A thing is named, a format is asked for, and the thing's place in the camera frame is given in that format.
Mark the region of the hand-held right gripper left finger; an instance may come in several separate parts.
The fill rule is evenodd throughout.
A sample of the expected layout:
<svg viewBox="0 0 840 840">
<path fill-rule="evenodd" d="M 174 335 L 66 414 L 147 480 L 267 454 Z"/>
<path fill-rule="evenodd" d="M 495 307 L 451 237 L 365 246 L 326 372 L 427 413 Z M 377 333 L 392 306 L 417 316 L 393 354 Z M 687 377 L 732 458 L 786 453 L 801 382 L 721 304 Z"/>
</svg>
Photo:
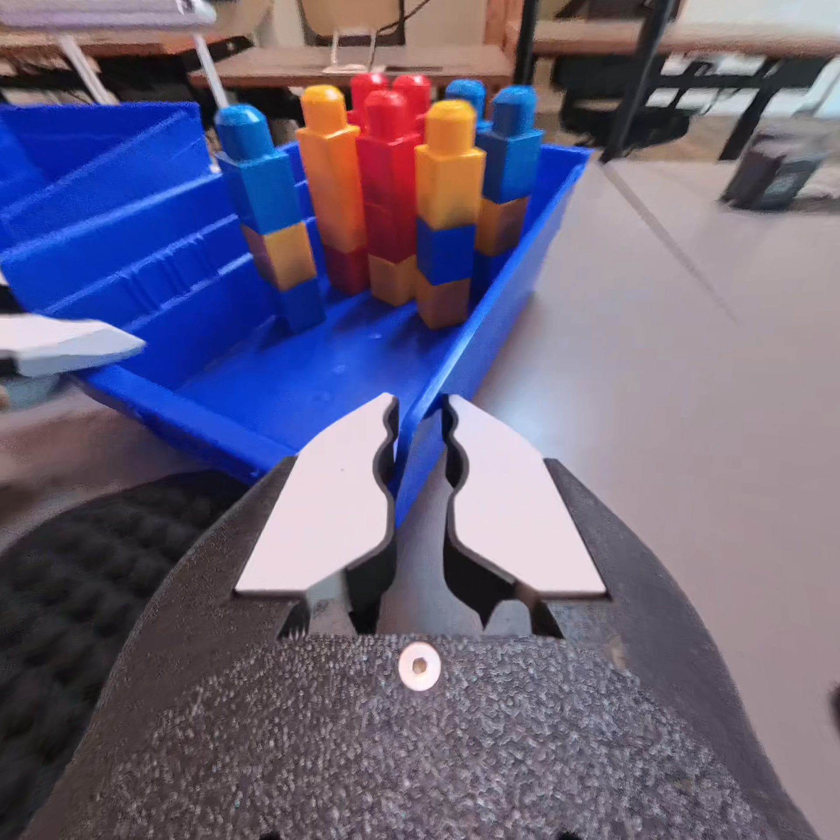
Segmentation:
<svg viewBox="0 0 840 840">
<path fill-rule="evenodd" d="M 396 573 L 389 489 L 398 398 L 384 392 L 335 421 L 295 458 L 245 562 L 237 597 L 292 601 L 288 626 L 309 630 L 321 604 L 370 634 Z"/>
</svg>

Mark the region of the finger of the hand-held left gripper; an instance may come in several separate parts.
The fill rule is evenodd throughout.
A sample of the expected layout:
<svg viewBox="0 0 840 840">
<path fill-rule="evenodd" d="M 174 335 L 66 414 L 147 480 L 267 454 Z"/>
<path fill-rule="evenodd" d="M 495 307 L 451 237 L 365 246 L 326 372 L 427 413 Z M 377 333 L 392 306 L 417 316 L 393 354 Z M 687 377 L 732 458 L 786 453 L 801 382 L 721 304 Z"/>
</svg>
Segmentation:
<svg viewBox="0 0 840 840">
<path fill-rule="evenodd" d="M 16 412 L 48 403 L 66 388 L 63 374 L 40 377 L 3 375 L 1 377 L 1 411 Z"/>
<path fill-rule="evenodd" d="M 142 339 L 99 320 L 1 317 L 1 359 L 23 377 L 97 369 L 140 354 Z"/>
</svg>

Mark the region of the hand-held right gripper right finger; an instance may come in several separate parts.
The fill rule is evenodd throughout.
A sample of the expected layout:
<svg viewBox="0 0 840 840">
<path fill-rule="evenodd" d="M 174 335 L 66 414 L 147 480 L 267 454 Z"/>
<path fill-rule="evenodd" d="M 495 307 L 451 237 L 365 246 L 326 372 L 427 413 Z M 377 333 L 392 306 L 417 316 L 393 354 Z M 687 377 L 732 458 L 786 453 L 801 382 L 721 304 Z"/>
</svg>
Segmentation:
<svg viewBox="0 0 840 840">
<path fill-rule="evenodd" d="M 607 585 L 548 461 L 462 395 L 442 404 L 444 580 L 483 627 L 519 604 L 531 627 L 556 627 L 553 602 L 605 602 Z"/>
</svg>

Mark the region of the wooden pillar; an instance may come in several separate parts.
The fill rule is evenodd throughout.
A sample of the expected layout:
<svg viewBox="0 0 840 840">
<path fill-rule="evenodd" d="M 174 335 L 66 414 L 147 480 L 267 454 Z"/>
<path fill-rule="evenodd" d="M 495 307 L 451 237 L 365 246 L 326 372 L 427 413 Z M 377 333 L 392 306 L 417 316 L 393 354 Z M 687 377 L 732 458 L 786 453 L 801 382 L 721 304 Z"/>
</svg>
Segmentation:
<svg viewBox="0 0 840 840">
<path fill-rule="evenodd" d="M 496 46 L 510 62 L 514 62 L 523 1 L 487 1 L 483 44 Z"/>
</svg>

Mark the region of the black electronic device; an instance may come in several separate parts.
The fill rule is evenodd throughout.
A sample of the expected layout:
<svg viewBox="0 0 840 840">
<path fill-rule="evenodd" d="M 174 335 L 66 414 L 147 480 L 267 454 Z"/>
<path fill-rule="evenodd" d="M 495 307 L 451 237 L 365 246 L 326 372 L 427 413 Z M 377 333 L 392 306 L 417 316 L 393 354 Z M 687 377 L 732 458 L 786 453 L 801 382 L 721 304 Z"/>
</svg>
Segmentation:
<svg viewBox="0 0 840 840">
<path fill-rule="evenodd" d="M 750 212 L 788 209 L 831 148 L 825 130 L 760 129 L 749 142 L 719 203 Z"/>
</svg>

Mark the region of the white laptop stand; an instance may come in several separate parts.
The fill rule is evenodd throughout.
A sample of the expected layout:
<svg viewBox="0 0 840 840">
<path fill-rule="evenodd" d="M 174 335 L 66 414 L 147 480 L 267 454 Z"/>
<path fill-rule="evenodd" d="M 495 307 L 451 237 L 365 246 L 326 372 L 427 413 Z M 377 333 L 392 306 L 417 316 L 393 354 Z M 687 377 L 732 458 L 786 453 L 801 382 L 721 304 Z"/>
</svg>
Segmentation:
<svg viewBox="0 0 840 840">
<path fill-rule="evenodd" d="M 377 28 L 353 26 L 335 26 L 332 30 L 329 64 L 322 69 L 322 73 L 332 76 L 351 77 L 359 74 L 382 73 L 385 64 L 375 62 L 375 52 L 379 30 Z M 342 39 L 367 39 L 368 52 L 363 61 L 341 60 L 340 46 Z"/>
</svg>

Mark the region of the cluster of mega block towers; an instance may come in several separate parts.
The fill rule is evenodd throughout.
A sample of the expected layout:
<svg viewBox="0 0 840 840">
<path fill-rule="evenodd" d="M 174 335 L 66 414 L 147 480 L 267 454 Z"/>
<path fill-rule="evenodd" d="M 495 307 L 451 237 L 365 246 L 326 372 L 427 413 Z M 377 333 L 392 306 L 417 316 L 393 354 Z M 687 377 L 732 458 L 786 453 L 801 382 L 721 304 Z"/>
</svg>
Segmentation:
<svg viewBox="0 0 840 840">
<path fill-rule="evenodd" d="M 452 328 L 518 245 L 543 143 L 537 92 L 500 89 L 485 120 L 478 80 L 450 82 L 436 102 L 430 91 L 424 76 L 361 74 L 348 110 L 336 87 L 304 90 L 296 136 L 310 222 L 291 154 L 274 145 L 264 114 L 217 111 L 217 162 L 290 333 L 326 318 L 321 275 L 341 295 L 414 301 L 425 327 Z"/>
</svg>

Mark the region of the wooden desk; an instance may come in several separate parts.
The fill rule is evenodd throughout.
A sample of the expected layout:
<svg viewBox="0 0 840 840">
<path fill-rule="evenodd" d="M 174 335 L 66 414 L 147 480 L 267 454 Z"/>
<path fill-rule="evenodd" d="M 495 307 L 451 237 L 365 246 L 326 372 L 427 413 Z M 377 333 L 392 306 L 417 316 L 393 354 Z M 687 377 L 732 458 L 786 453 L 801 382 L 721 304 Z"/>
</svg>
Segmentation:
<svg viewBox="0 0 840 840">
<path fill-rule="evenodd" d="M 329 47 L 254 47 L 215 65 L 225 89 L 305 88 L 329 84 L 347 88 L 358 73 L 338 73 L 330 64 Z M 374 70 L 393 79 L 421 74 L 434 87 L 459 78 L 476 78 L 488 88 L 511 83 L 513 65 L 495 45 L 377 46 Z"/>
<path fill-rule="evenodd" d="M 537 60 L 565 56 L 629 56 L 634 59 L 641 22 L 538 22 L 530 72 Z M 783 91 L 806 91 L 838 59 L 838 35 L 712 24 L 669 24 L 658 47 L 642 107 L 677 104 L 693 91 L 752 94 L 728 136 L 720 161 L 735 161 L 751 141 L 765 110 Z"/>
</svg>

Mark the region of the black textured pad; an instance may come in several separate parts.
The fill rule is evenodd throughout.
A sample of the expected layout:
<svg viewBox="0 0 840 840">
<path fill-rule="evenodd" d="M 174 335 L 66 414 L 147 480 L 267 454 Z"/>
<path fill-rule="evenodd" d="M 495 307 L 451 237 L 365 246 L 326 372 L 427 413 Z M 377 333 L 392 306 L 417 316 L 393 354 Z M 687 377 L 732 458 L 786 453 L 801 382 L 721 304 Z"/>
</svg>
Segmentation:
<svg viewBox="0 0 840 840">
<path fill-rule="evenodd" d="M 2 552 L 1 838 L 18 838 L 88 728 L 165 577 L 248 490 L 215 470 L 85 502 Z"/>
</svg>

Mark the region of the black office chair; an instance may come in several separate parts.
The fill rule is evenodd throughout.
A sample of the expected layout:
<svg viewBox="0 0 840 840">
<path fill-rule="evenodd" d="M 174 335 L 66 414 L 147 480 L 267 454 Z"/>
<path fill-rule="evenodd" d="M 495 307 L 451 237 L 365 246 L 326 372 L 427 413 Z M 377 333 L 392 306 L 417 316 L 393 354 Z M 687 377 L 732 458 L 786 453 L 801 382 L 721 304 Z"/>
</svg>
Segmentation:
<svg viewBox="0 0 840 840">
<path fill-rule="evenodd" d="M 579 137 L 576 145 L 606 145 L 636 69 L 636 60 L 629 56 L 565 56 L 554 61 L 551 82 L 563 93 L 560 127 Z M 640 107 L 629 126 L 625 152 L 681 139 L 696 115 L 696 109 L 677 104 Z"/>
</svg>

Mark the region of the small rounded wooden board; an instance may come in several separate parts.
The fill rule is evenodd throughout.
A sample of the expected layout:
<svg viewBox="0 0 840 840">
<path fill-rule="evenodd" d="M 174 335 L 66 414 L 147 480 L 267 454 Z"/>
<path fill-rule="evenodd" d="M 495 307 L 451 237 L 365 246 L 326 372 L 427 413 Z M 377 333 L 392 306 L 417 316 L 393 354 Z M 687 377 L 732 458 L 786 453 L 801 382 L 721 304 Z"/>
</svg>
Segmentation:
<svg viewBox="0 0 840 840">
<path fill-rule="evenodd" d="M 327 45 L 335 34 L 349 44 L 385 46 L 406 43 L 405 2 L 401 1 L 300 1 L 306 29 L 316 42 Z"/>
</svg>

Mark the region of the blue plastic bin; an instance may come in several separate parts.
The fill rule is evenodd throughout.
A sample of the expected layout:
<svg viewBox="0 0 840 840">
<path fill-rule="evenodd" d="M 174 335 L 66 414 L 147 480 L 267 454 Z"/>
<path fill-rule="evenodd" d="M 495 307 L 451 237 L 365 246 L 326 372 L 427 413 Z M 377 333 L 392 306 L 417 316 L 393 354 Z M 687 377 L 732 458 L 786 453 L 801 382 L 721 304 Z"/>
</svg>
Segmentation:
<svg viewBox="0 0 840 840">
<path fill-rule="evenodd" d="M 443 445 L 442 394 L 473 396 L 525 305 L 590 153 L 542 146 L 519 245 L 479 259 L 467 321 L 431 331 L 412 303 L 330 287 L 306 218 L 325 319 L 300 334 L 259 275 L 192 101 L 2 107 L 2 273 L 27 311 L 99 320 L 145 342 L 78 374 L 100 403 L 253 485 L 342 415 L 400 403 L 396 521 Z"/>
</svg>

